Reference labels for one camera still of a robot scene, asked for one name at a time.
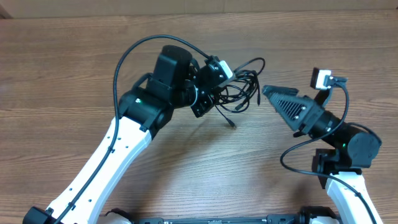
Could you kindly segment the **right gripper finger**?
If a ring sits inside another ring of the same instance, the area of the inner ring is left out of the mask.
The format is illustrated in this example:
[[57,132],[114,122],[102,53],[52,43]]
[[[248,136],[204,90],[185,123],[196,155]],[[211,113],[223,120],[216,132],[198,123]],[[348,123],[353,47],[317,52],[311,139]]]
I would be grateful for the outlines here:
[[264,85],[262,89],[262,93],[265,96],[271,96],[274,93],[296,96],[298,92],[299,90],[296,88],[273,86],[273,85]]
[[313,100],[303,96],[272,93],[267,98],[276,112],[280,114],[293,131],[299,129],[304,118],[314,106]]

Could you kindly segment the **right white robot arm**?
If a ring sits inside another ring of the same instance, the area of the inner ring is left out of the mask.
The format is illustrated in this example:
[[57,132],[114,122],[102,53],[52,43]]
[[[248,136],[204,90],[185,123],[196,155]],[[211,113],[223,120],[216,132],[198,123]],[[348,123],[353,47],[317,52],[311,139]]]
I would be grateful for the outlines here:
[[[381,223],[363,177],[363,169],[371,166],[379,152],[381,138],[368,127],[347,123],[345,116],[338,118],[325,109],[335,88],[345,94],[344,114],[347,114],[349,93],[344,84],[320,87],[315,98],[299,96],[295,88],[264,86],[263,94],[294,131],[294,137],[309,137],[284,151],[280,163],[292,172],[318,177],[322,189],[338,209],[339,217],[333,217],[324,208],[308,208],[303,222]],[[311,170],[294,168],[285,162],[288,153],[315,141],[324,141],[331,148],[315,151]]]

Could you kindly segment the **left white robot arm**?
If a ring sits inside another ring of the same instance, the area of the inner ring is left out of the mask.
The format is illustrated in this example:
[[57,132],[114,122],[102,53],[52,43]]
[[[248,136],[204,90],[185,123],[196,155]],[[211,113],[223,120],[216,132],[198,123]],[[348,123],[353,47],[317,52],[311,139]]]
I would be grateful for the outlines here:
[[127,168],[174,110],[189,106],[197,118],[203,116],[213,107],[216,91],[233,79],[228,64],[216,56],[200,68],[187,50],[164,46],[154,71],[123,94],[104,139],[72,183],[45,210],[32,207],[23,224],[96,223]]

